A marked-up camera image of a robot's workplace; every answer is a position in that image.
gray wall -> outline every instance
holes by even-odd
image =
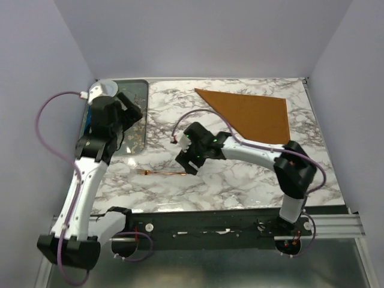
[[[55,2],[96,77],[298,77],[351,0]]]
[[[343,195],[358,209],[384,287],[384,1],[354,0],[310,77]]]
[[[41,262],[38,235],[61,208],[71,169],[34,133],[50,95],[87,89],[93,76],[52,0],[0,3],[0,286],[33,287]],[[47,107],[42,131],[72,155],[84,104],[67,96]]]

fork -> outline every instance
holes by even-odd
[[[163,175],[186,175],[185,172],[159,172],[159,171],[150,171],[145,169],[136,169],[136,173],[140,175],[150,175],[150,174],[163,174]]]

white marble table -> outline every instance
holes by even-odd
[[[113,157],[101,182],[93,212],[122,206],[134,212],[198,211],[281,206],[282,192],[274,172],[233,160],[207,160],[197,176],[137,175],[135,168],[181,171],[175,161],[179,147],[170,143],[174,123],[185,112],[209,107],[195,88],[251,95],[273,95],[287,100],[291,139],[326,169],[328,181],[311,194],[307,205],[344,204],[337,180],[299,79],[183,80],[150,84],[145,150],[133,157]],[[194,121],[214,134],[225,130],[221,120],[200,112],[181,123]],[[318,172],[314,183],[319,183]]]

purple cable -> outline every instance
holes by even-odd
[[[62,96],[62,95],[65,95],[65,94],[74,94],[74,95],[77,95],[77,96],[80,96],[80,93],[78,92],[73,92],[73,91],[65,91],[65,92],[61,92],[61,93],[57,93],[55,94],[54,96],[50,97],[48,100],[46,100],[44,102],[44,104],[40,107],[38,113],[37,113],[37,116],[36,116],[36,120],[35,120],[35,131],[36,131],[36,135],[37,135],[37,138],[39,139],[40,143],[45,147],[47,148],[47,150],[49,152],[51,152],[53,155],[56,155],[57,157],[59,157],[60,159],[64,160],[65,162],[67,162],[68,164],[70,164],[71,166],[74,167],[75,171],[76,171],[76,175],[77,175],[77,179],[78,179],[78,182],[77,182],[77,185],[76,185],[76,189],[75,189],[75,192],[74,192],[74,196],[73,196],[73,199],[72,199],[72,202],[71,202],[71,205],[68,209],[68,213],[67,215],[65,216],[65,220],[64,220],[64,227],[68,227],[68,224],[69,224],[69,221],[71,219],[71,216],[72,216],[72,212],[73,212],[73,209],[74,209],[74,206],[75,206],[75,203],[76,203],[76,200],[79,196],[79,193],[80,193],[80,183],[82,181],[82,176],[81,176],[81,171],[79,169],[79,167],[75,164],[74,160],[72,160],[71,158],[65,156],[64,154],[56,151],[53,147],[51,147],[42,137],[41,133],[40,133],[40,128],[38,126],[39,124],[39,121],[40,121],[40,116],[41,116],[41,113],[43,112],[44,108],[48,105],[49,102],[51,102],[53,99],[59,97],[59,96]],[[58,260],[58,266],[59,266],[59,270],[62,274],[62,276],[64,277],[64,279],[66,280],[66,282],[70,285],[73,285],[73,286],[81,286],[83,285],[84,283],[86,283],[86,281],[88,280],[88,277],[89,277],[89,271],[86,272],[86,275],[85,275],[85,278],[80,281],[80,282],[76,282],[74,280],[72,280],[70,277],[68,277],[64,271],[64,267],[63,267],[63,264],[62,264],[62,245],[63,245],[63,241],[64,241],[64,236],[65,236],[65,229],[62,229],[61,230],[61,234],[60,234],[60,238],[59,238],[59,244],[58,244],[58,253],[57,253],[57,260]]]
[[[219,116],[221,118],[221,120],[224,121],[224,123],[227,125],[233,139],[238,142],[240,145],[244,145],[244,146],[248,146],[248,147],[252,147],[252,148],[256,148],[256,149],[262,149],[262,150],[266,150],[266,151],[270,151],[271,149],[270,148],[267,148],[267,147],[264,147],[264,146],[260,146],[260,145],[256,145],[256,144],[249,144],[249,143],[245,143],[245,142],[242,142],[240,139],[238,139],[235,135],[235,133],[233,132],[233,129],[232,127],[230,126],[230,124],[228,123],[228,121],[224,118],[223,115],[217,113],[216,111],[213,111],[213,110],[209,110],[209,109],[195,109],[195,110],[192,110],[192,111],[189,111],[187,112],[186,114],[182,115],[180,117],[180,119],[176,122],[173,130],[172,130],[172,137],[175,136],[175,131],[178,127],[178,125],[180,124],[180,122],[185,118],[187,117],[189,114],[192,114],[192,113],[196,113],[196,112],[209,112],[209,113],[213,113],[213,114],[216,114],[217,116]],[[315,165],[317,168],[319,168],[319,170],[321,171],[321,173],[323,174],[323,181],[321,184],[319,184],[318,186],[315,186],[314,188],[310,189],[307,191],[307,195],[312,193],[312,192],[315,192],[319,189],[321,189],[324,185],[325,185],[325,182],[326,182],[326,173],[325,173],[325,170],[323,169],[323,167],[316,161],[312,160],[310,157],[307,157],[305,155],[302,155],[300,153],[297,153],[295,151],[290,151],[290,150],[285,150],[285,149],[274,149],[275,152],[280,152],[280,153],[287,153],[287,154],[292,154],[294,156],[297,156],[297,157],[301,157],[302,159],[304,160],[307,160],[308,162],[310,162],[311,164]]]
[[[145,233],[142,233],[142,232],[121,232],[121,233],[117,233],[116,235],[118,235],[118,236],[125,236],[125,235],[140,235],[140,236],[144,236],[144,237],[146,237],[149,240],[149,243],[151,244],[151,246],[149,248],[149,251],[143,257],[141,257],[141,258],[130,259],[130,258],[121,257],[119,254],[115,255],[115,257],[120,258],[123,261],[127,261],[127,262],[140,262],[142,260],[147,259],[154,252],[153,251],[153,249],[154,249],[154,242],[151,239],[151,237],[149,237],[149,235],[147,235]]]

